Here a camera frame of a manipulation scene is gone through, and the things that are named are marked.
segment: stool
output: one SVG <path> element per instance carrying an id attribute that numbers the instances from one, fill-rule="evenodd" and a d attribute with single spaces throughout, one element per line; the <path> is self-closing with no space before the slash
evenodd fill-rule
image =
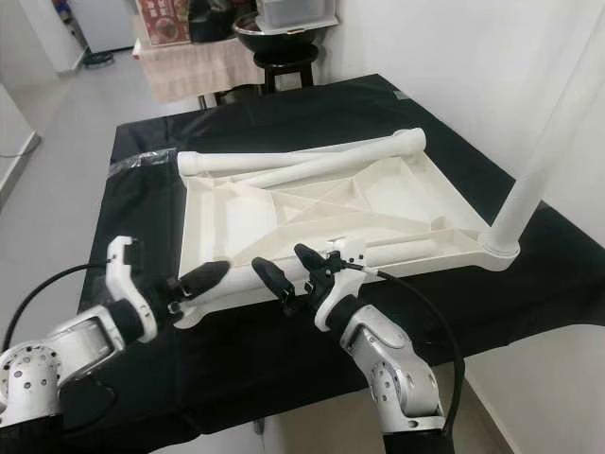
<path id="1" fill-rule="evenodd" d="M 282 74 L 301 73 L 301 85 L 313 86 L 311 63 L 319 51 L 312 44 L 294 47 L 287 52 L 255 53 L 254 62 L 265 70 L 265 93 L 275 93 L 275 77 Z"/>

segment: black cable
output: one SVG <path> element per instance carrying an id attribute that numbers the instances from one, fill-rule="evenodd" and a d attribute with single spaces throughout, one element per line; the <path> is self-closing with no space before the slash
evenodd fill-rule
<path id="1" fill-rule="evenodd" d="M 57 274 L 46 279 L 44 282 L 42 282 L 36 288 L 34 288 L 26 296 L 26 298 L 21 302 L 19 307 L 17 307 L 17 310 L 15 310 L 15 313 L 12 315 L 12 319 L 10 320 L 9 327 L 7 328 L 7 334 L 5 334 L 4 342 L 2 343 L 2 352 L 6 352 L 10 348 L 10 343 L 12 341 L 12 335 L 14 334 L 14 331 L 15 331 L 15 328 L 17 327 L 17 323 L 19 322 L 19 319 L 23 315 L 23 313 L 26 310 L 29 303 L 31 303 L 31 300 L 33 300 L 36 296 L 38 296 L 38 294 L 42 290 L 44 290 L 45 288 L 47 288 L 54 282 L 60 280 L 61 278 L 67 276 L 68 274 L 72 274 L 76 271 L 89 270 L 89 269 L 95 269 L 95 268 L 105 270 L 106 265 L 107 265 L 107 262 L 87 263 L 84 265 L 78 265 L 77 267 L 69 268 L 65 271 L 58 272 Z"/>
<path id="2" fill-rule="evenodd" d="M 364 267 L 348 262 L 343 262 L 346 268 L 350 268 L 358 271 L 365 271 Z M 456 415 L 458 413 L 458 407 L 460 405 L 460 398 L 462 396 L 462 385 L 464 382 L 464 373 L 466 366 L 464 364 L 464 356 L 460 350 L 458 345 L 458 341 L 456 340 L 456 336 L 449 323 L 445 320 L 441 312 L 437 309 L 431 301 L 424 296 L 417 288 L 414 288 L 406 281 L 402 281 L 392 274 L 388 274 L 384 271 L 378 272 L 378 277 L 382 277 L 383 279 L 392 282 L 393 284 L 397 284 L 403 288 L 406 288 L 408 291 L 414 294 L 418 300 L 420 300 L 428 309 L 435 319 L 441 324 L 441 327 L 447 334 L 447 337 L 451 343 L 452 350 L 454 352 L 454 390 L 452 391 L 452 403 L 450 405 L 450 410 L 447 412 L 447 416 L 445 418 L 445 424 L 443 425 L 443 432 L 446 436 L 450 436 L 452 434 L 454 428 L 454 421 L 456 420 Z"/>
<path id="3" fill-rule="evenodd" d="M 86 69 L 96 69 L 109 66 L 114 63 L 112 52 L 87 52 L 82 60 Z"/>
<path id="4" fill-rule="evenodd" d="M 68 429 L 64 430 L 63 435 L 75 435 L 75 434 L 78 434 L 78 432 L 82 432 L 82 431 L 86 430 L 87 428 L 90 428 L 90 427 L 94 426 L 95 424 L 100 423 L 102 420 L 104 420 L 107 417 L 108 414 L 110 414 L 110 411 L 112 411 L 113 407 L 115 406 L 115 403 L 117 402 L 117 392 L 115 391 L 114 388 L 112 388 L 109 385 L 106 385 L 101 380 L 96 378 L 94 375 L 88 375 L 88 377 L 93 381 L 93 383 L 96 386 L 100 386 L 100 387 L 104 388 L 110 394 L 110 396 L 112 397 L 112 400 L 110 401 L 109 404 L 107 404 L 107 408 L 104 411 L 102 411 L 98 416 L 94 417 L 90 421 L 87 421 L 86 423 L 80 424 L 79 426 L 75 426 L 74 428 L 68 428 Z"/>

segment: table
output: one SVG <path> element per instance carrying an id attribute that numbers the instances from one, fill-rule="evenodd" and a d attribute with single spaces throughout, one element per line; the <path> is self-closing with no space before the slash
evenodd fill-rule
<path id="1" fill-rule="evenodd" d="M 395 91 L 374 75 L 118 127 L 112 162 L 131 162 L 107 181 L 91 260 L 105 257 L 114 236 L 132 235 L 145 241 L 147 274 L 177 272 L 185 199 L 177 149 L 276 152 L 421 127 L 427 154 L 491 222 L 512 178 Z M 164 151 L 131 158 L 153 150 Z M 507 271 L 469 267 L 409 279 L 443 311 L 466 356 L 572 323 L 605 324 L 602 248 L 545 204 L 521 245 Z M 80 309 L 92 304 L 98 282 L 87 275 Z M 375 283 L 361 297 L 400 323 L 429 363 L 450 359 L 439 327 L 398 288 Z M 169 329 L 97 375 L 119 398 L 107 418 L 72 440 L 90 453 L 149 452 L 366 386 L 329 333 L 305 317 L 286 318 L 277 302 L 213 313 L 188 331 Z M 82 382 L 62 399 L 66 421 L 81 423 L 105 408 L 107 396 Z"/>
<path id="2" fill-rule="evenodd" d="M 147 82 L 161 102 L 191 99 L 264 82 L 263 71 L 254 64 L 252 52 L 237 38 L 164 47 L 152 47 L 139 38 L 132 56 L 141 62 Z"/>

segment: white wall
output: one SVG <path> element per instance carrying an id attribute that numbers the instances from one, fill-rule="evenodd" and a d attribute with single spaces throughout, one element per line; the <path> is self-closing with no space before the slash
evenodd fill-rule
<path id="1" fill-rule="evenodd" d="M 61 73 L 75 69 L 83 49 L 61 21 L 51 0 L 19 2 L 55 71 Z"/>
<path id="2" fill-rule="evenodd" d="M 0 81 L 16 92 L 58 79 L 19 0 L 0 0 Z"/>
<path id="3" fill-rule="evenodd" d="M 516 176 L 602 5 L 340 0 L 322 79 L 381 74 Z M 602 90 L 545 199 L 605 245 L 603 118 Z M 565 328 L 470 358 L 468 376 L 519 452 L 597 454 L 603 345 L 605 328 Z"/>
<path id="4" fill-rule="evenodd" d="M 27 124 L 21 112 L 0 84 L 0 154 L 13 155 L 24 151 L 33 129 Z M 0 158 L 0 189 L 15 159 Z"/>

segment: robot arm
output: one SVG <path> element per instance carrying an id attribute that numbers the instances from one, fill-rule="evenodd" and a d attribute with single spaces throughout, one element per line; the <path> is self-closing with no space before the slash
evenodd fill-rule
<path id="1" fill-rule="evenodd" d="M 0 356 L 0 431 L 45 425 L 61 414 L 59 391 L 123 353 L 134 342 L 153 340 L 181 317 L 180 303 L 215 286 L 229 270 L 213 262 L 154 285 L 135 285 L 141 251 L 131 237 L 109 246 L 103 304 L 57 327 L 47 338 L 11 347 Z"/>
<path id="2" fill-rule="evenodd" d="M 407 333 L 376 307 L 357 298 L 367 273 L 364 244 L 342 238 L 324 259 L 297 245 L 295 253 L 309 271 L 307 304 L 315 310 L 315 325 L 333 331 L 342 348 L 368 380 L 383 431 L 387 453 L 454 453 L 437 380 L 414 352 Z M 343 260 L 359 270 L 343 266 Z M 267 287 L 286 305 L 294 287 L 271 262 L 252 262 Z"/>

